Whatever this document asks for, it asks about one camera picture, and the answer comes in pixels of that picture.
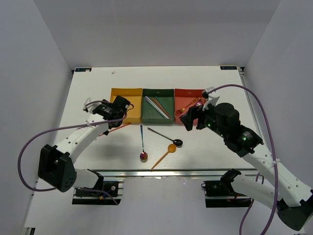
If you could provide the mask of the aluminium table front rail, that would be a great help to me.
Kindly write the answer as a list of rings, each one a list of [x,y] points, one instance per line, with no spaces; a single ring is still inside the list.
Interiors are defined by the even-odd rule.
[[[63,184],[73,184],[78,181],[96,181],[103,178],[127,178],[127,177],[213,177],[222,176],[226,169],[211,170],[88,170],[88,169],[40,169],[38,176],[50,185],[57,187]]]

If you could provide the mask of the gold fork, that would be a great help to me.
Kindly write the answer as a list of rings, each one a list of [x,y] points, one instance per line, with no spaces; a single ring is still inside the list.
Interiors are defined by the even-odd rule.
[[[191,101],[190,103],[185,105],[183,108],[180,108],[180,109],[176,110],[175,115],[176,116],[181,115],[189,106],[191,106],[194,103],[197,103],[199,100],[201,100],[201,98],[200,97],[196,97],[193,101]]]

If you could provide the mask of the teal chopstick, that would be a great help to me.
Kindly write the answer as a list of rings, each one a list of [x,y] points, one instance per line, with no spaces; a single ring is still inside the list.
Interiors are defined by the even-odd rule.
[[[164,108],[164,106],[161,104],[161,102],[157,99],[157,98],[153,98],[153,101],[157,104],[157,106],[163,110],[164,112],[166,111],[166,109]]]
[[[163,104],[161,103],[161,101],[159,100],[159,98],[157,96],[155,96],[155,99],[158,101],[159,105],[161,106],[162,110],[166,113],[166,115],[171,118],[171,115],[168,113],[168,111],[165,109],[165,107],[163,106]]]

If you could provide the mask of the black spoon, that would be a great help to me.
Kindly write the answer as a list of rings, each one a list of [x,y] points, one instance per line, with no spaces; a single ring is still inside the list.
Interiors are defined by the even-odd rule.
[[[147,130],[149,130],[149,131],[151,131],[151,132],[153,132],[153,133],[155,133],[155,134],[157,134],[163,138],[166,138],[167,140],[170,140],[172,142],[172,144],[174,144],[176,147],[182,147],[183,146],[183,141],[180,139],[171,139],[171,138],[169,138],[169,137],[167,137],[167,136],[165,136],[165,135],[163,135],[163,134],[161,134],[161,133],[159,133],[159,132],[157,132],[157,131],[149,128],[149,127],[147,128]]]

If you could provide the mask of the orange plastic spoon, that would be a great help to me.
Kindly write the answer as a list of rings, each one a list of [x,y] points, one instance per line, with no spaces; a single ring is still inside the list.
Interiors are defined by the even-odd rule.
[[[174,144],[168,145],[167,152],[152,166],[151,170],[153,170],[169,153],[174,153],[177,147]]]

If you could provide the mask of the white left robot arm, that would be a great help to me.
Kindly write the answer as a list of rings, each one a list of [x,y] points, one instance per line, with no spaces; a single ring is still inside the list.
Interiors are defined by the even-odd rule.
[[[86,188],[92,195],[103,191],[103,176],[89,169],[76,169],[74,163],[100,134],[119,127],[132,104],[122,96],[113,102],[88,99],[83,110],[90,114],[86,123],[54,146],[45,145],[40,152],[38,176],[60,192]]]

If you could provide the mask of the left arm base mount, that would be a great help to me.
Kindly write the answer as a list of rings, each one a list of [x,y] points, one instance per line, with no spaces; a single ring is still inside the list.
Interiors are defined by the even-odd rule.
[[[99,172],[77,170],[73,185],[73,205],[119,205],[123,195],[122,180],[106,179]]]

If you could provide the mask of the iridescent rainbow spoon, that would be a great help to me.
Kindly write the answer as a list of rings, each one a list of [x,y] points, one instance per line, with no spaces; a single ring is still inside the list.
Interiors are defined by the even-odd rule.
[[[142,152],[140,153],[141,160],[147,160],[148,154],[144,150],[144,138],[143,138],[143,126],[140,125],[140,133],[141,133],[141,143],[142,143]]]

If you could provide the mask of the orange chopstick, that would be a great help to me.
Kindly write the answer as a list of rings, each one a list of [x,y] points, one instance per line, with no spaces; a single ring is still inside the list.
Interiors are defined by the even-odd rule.
[[[119,130],[119,129],[123,128],[123,127],[126,127],[126,126],[128,126],[128,125],[130,125],[130,124],[131,124],[131,123],[126,123],[126,124],[123,124],[123,125],[121,125],[121,126],[119,126],[119,127],[114,128],[114,129],[108,130],[108,131],[106,131],[106,132],[100,134],[99,137],[100,137],[100,136],[103,136],[103,135],[107,136],[109,133],[111,133],[111,132],[113,132],[113,131],[116,131],[116,130]]]
[[[168,118],[171,118],[170,114],[166,111],[166,109],[163,107],[163,105],[160,103],[160,101],[157,98],[153,98],[153,101],[167,115]]]

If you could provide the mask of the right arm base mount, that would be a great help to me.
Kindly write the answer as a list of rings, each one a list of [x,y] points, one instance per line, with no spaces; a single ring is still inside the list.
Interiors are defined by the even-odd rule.
[[[205,194],[207,208],[247,208],[251,199],[234,191],[231,183],[241,172],[235,169],[227,171],[220,180],[208,180],[201,184]]]

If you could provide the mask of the red container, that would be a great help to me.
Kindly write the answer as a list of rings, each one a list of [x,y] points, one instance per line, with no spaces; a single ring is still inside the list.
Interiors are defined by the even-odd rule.
[[[200,97],[201,99],[203,99],[202,90],[199,90],[199,89],[175,89],[174,95],[175,95],[174,114],[176,110],[183,108],[185,105],[193,101],[196,97]],[[185,114],[188,111],[189,107],[181,115]],[[175,115],[175,120],[174,120],[175,124],[182,125],[182,122],[179,119],[181,115],[179,116]]]

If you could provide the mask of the green container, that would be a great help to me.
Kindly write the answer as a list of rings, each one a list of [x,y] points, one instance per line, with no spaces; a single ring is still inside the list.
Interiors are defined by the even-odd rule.
[[[141,120],[145,124],[173,124],[174,89],[143,89]]]

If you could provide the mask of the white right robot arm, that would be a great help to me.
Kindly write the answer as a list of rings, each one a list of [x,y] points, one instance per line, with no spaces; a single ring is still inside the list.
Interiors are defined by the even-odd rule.
[[[295,177],[264,145],[253,130],[241,125],[239,112],[229,103],[206,109],[193,106],[180,117],[187,131],[209,128],[223,138],[228,149],[254,166],[271,184],[272,188],[247,178],[231,169],[221,177],[221,190],[226,195],[244,194],[274,209],[280,220],[289,228],[299,231],[313,215],[313,190]]]

